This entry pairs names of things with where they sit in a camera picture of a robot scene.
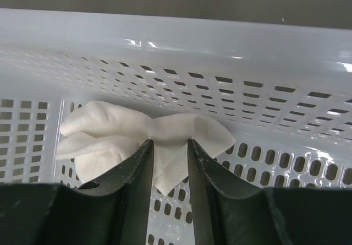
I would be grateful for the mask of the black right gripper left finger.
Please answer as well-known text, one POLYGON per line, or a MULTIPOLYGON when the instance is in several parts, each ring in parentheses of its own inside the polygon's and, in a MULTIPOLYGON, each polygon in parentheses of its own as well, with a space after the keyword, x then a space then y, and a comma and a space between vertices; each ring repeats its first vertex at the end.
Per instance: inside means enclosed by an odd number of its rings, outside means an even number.
POLYGON ((145 244, 153 141, 77 189, 1 185, 1 244, 145 244))

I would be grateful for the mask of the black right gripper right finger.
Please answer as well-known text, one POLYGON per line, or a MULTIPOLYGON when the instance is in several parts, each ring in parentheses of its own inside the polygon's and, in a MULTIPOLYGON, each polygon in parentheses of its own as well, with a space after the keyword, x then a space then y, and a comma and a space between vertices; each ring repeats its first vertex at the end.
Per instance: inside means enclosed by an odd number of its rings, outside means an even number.
POLYGON ((351 190, 259 188, 188 141, 196 244, 351 244, 351 190))

